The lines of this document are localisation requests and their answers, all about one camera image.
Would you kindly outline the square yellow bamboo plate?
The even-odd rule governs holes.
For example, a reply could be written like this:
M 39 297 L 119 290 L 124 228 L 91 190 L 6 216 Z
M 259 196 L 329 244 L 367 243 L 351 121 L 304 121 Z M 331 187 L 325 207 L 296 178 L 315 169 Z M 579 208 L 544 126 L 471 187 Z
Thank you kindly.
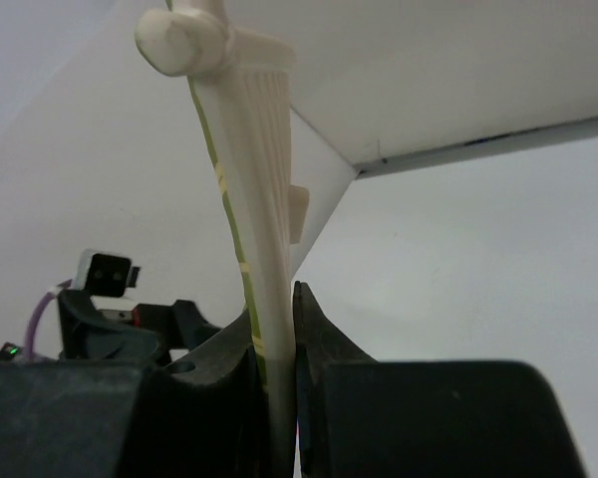
M 271 473 L 294 471 L 295 332 L 289 75 L 282 41 L 233 25 L 220 1 L 171 1 L 135 29 L 144 59 L 187 79 L 232 235 L 266 397 Z

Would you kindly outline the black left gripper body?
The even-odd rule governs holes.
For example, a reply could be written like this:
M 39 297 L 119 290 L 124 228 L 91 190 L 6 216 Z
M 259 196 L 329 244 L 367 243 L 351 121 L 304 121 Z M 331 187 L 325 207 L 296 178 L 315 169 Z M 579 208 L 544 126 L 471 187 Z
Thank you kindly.
M 57 305 L 60 360 L 149 360 L 172 363 L 176 350 L 192 351 L 221 331 L 205 319 L 196 303 L 136 304 L 130 309 L 99 309 L 84 291 L 55 288 L 45 294 L 27 326 L 26 344 L 36 341 L 46 308 Z

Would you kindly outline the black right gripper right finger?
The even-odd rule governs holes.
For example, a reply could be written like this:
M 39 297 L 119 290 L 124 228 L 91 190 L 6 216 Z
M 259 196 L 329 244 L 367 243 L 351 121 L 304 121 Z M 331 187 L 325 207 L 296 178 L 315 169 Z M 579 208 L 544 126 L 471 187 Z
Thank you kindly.
M 293 292 L 306 477 L 582 477 L 543 374 L 517 360 L 378 361 Z

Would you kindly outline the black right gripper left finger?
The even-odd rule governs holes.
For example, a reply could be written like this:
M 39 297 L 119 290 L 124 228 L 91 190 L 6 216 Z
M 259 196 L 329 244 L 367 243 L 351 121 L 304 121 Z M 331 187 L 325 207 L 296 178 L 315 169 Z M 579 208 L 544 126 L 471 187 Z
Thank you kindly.
M 0 477 L 268 477 L 241 316 L 168 367 L 0 348 Z

